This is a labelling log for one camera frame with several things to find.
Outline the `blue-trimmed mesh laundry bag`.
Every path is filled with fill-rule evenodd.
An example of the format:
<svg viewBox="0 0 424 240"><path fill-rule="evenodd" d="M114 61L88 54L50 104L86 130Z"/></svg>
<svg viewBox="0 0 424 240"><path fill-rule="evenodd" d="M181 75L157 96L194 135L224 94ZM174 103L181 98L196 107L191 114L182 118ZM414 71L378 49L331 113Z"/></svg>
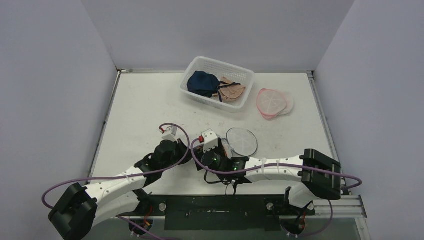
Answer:
<svg viewBox="0 0 424 240"><path fill-rule="evenodd" d="M258 140L248 129L233 127L221 137L228 158L251 157L258 150Z"/></svg>

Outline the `beige bra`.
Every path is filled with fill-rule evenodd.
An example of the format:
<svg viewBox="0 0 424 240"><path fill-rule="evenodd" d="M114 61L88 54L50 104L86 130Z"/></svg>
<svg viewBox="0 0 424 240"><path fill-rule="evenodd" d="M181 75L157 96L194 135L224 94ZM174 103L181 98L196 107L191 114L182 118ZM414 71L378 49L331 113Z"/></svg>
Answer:
<svg viewBox="0 0 424 240"><path fill-rule="evenodd" d="M246 86L222 77L218 92L213 93L212 96L217 97L220 102L234 102L244 94L245 90Z"/></svg>

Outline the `navy blue bra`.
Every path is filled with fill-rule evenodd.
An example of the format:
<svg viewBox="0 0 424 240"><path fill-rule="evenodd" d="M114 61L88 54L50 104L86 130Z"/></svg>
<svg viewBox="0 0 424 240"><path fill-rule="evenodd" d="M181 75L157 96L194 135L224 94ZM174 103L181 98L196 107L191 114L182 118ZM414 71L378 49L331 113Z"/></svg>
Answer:
<svg viewBox="0 0 424 240"><path fill-rule="evenodd" d="M222 95L219 92L220 89L240 85L240 83L220 81L215 75L203 71L195 71L186 84L187 90L190 93L207 98L212 98L214 94L217 94L220 102L223 101Z"/></svg>

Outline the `pink-trimmed mesh laundry bag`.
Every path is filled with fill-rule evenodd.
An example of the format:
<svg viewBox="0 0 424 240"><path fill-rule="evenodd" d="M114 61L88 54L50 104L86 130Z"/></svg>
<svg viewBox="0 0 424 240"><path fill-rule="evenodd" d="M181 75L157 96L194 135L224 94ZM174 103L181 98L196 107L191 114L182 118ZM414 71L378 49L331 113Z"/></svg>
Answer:
<svg viewBox="0 0 424 240"><path fill-rule="evenodd" d="M288 91L263 88L256 98L256 107L266 120L290 114L294 105L294 97Z"/></svg>

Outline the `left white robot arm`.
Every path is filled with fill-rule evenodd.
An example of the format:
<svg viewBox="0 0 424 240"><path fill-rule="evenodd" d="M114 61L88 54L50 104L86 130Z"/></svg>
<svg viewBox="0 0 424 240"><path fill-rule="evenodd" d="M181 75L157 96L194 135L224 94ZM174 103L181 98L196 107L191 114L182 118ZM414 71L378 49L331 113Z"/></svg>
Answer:
<svg viewBox="0 0 424 240"><path fill-rule="evenodd" d="M190 148L181 139L162 140L121 174L97 178L94 184L70 185L48 214L48 220L64 240L81 240L99 223L116 215L149 210L145 187L157 182L163 173L190 159Z"/></svg>

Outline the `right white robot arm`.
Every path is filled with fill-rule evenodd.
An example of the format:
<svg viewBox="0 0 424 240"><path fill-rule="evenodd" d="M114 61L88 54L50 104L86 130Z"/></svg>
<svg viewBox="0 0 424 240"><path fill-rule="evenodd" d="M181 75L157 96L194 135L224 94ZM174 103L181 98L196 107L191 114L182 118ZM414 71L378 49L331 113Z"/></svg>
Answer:
<svg viewBox="0 0 424 240"><path fill-rule="evenodd" d="M261 181L286 181L282 207L290 215L318 199L341 199L341 164L315 150L305 149L294 157L267 159L254 157L228 158L223 147L203 151L202 146L191 150L200 169L215 174L234 187Z"/></svg>

